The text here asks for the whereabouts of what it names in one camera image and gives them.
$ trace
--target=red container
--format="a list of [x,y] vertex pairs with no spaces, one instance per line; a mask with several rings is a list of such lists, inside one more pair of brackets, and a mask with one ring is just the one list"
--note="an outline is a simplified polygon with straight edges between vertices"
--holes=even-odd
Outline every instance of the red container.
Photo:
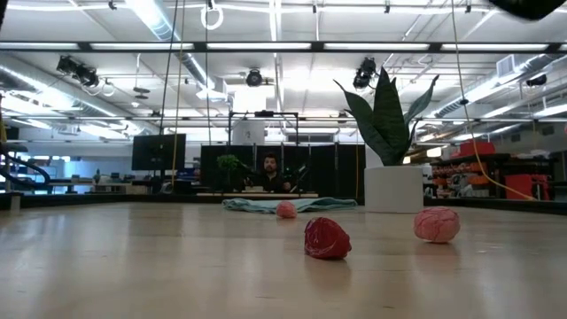
[[[477,151],[479,155],[489,155],[494,154],[496,149],[492,142],[477,142]],[[469,140],[461,145],[459,145],[459,151],[451,154],[451,158],[460,158],[465,156],[471,156],[475,154],[475,146],[472,140]]]
[[[506,186],[524,195],[538,197],[536,186],[540,186],[540,198],[549,200],[549,185],[548,177],[546,175],[506,175]],[[513,191],[506,190],[507,199],[525,199],[524,197],[516,194]]]

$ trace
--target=pink ball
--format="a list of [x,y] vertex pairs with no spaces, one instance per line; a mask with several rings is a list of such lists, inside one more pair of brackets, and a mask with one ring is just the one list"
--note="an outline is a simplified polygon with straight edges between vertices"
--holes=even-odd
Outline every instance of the pink ball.
[[447,207],[425,208],[414,219],[416,236],[432,243],[447,243],[460,229],[459,215]]
[[282,200],[277,204],[276,215],[280,218],[295,218],[298,215],[298,210],[291,202]]

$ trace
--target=potted plant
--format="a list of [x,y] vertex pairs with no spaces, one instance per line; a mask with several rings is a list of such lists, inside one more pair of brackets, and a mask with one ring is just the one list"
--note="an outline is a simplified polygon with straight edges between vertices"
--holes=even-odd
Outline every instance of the potted plant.
[[232,154],[228,155],[221,155],[216,159],[216,163],[219,167],[223,175],[222,180],[222,190],[224,192],[231,192],[234,190],[234,187],[231,182],[231,176],[238,168],[238,164],[240,161],[237,159],[236,156]]
[[416,124],[410,121],[431,102],[433,87],[439,76],[404,114],[396,89],[396,79],[390,81],[381,69],[374,94],[374,110],[362,97],[343,90],[349,112],[355,119],[364,142],[381,159],[381,167],[364,169],[364,200],[370,212],[417,213],[423,208],[423,179],[420,167],[401,165],[412,144]]

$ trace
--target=white planter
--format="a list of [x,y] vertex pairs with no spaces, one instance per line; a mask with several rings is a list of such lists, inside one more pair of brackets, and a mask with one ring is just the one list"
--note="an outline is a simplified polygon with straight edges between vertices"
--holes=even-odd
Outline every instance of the white planter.
[[366,211],[418,213],[423,209],[420,167],[373,167],[364,169]]

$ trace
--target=snake plant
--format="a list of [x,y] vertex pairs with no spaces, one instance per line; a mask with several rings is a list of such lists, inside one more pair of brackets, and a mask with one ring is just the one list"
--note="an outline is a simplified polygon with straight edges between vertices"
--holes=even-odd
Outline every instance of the snake plant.
[[343,90],[349,112],[361,131],[364,142],[380,157],[385,166],[401,164],[416,132],[414,124],[409,131],[410,121],[431,102],[433,87],[439,76],[431,82],[429,89],[410,107],[406,114],[401,111],[400,97],[396,89],[396,78],[390,77],[384,68],[380,71],[374,94],[374,110],[369,103],[357,94]]

